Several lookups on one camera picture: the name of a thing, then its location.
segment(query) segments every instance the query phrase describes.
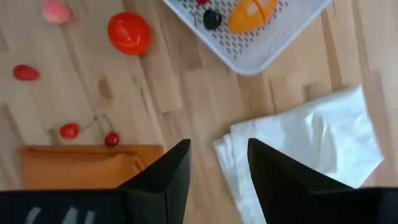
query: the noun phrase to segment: wooden floor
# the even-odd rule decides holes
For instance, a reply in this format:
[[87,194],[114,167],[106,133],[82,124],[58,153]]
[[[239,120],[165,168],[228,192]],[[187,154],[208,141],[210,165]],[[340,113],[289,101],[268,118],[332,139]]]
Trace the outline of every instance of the wooden floor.
[[[124,144],[193,143],[186,223],[239,223],[212,142],[239,121],[280,113],[350,86],[364,85],[385,161],[367,185],[397,185],[398,1],[335,0],[265,71],[230,71],[160,0],[67,0],[73,19],[53,26],[39,0],[0,2],[0,189],[21,187],[23,144],[102,144],[106,123],[74,141],[69,122],[106,114]],[[123,10],[151,25],[141,57],[112,48],[106,26]],[[39,82],[13,79],[32,65]]]

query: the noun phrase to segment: orange toy fruit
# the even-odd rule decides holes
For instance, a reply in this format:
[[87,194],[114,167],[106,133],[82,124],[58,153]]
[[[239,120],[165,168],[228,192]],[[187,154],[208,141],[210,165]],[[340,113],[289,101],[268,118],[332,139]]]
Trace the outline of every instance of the orange toy fruit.
[[241,34],[263,26],[271,18],[278,0],[240,0],[229,17],[228,27]]
[[121,12],[111,18],[108,36],[116,49],[128,55],[145,52],[151,42],[151,31],[147,22],[140,15],[131,12]]

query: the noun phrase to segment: white tray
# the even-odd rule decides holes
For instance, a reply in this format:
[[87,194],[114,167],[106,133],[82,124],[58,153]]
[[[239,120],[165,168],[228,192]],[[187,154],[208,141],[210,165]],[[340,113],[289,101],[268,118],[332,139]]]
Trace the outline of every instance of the white tray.
[[[279,0],[270,21],[252,32],[236,35],[228,30],[228,18],[238,0],[210,0],[193,15],[195,0],[163,0],[232,70],[242,75],[263,71],[332,0]],[[201,21],[205,9],[218,8],[223,22],[208,31]]]

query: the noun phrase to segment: toy tomato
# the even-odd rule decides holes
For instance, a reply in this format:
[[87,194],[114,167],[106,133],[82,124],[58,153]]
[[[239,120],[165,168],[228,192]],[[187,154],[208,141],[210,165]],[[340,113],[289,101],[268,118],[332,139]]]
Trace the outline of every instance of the toy tomato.
[[128,55],[143,53],[151,41],[147,22],[140,15],[131,12],[114,15],[108,24],[108,35],[114,47]]

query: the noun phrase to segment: pink peach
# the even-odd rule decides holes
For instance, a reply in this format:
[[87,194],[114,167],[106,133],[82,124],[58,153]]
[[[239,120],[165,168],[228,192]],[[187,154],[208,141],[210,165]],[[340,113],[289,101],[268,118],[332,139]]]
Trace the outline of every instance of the pink peach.
[[47,22],[61,24],[69,20],[70,11],[60,0],[44,0],[42,14]]

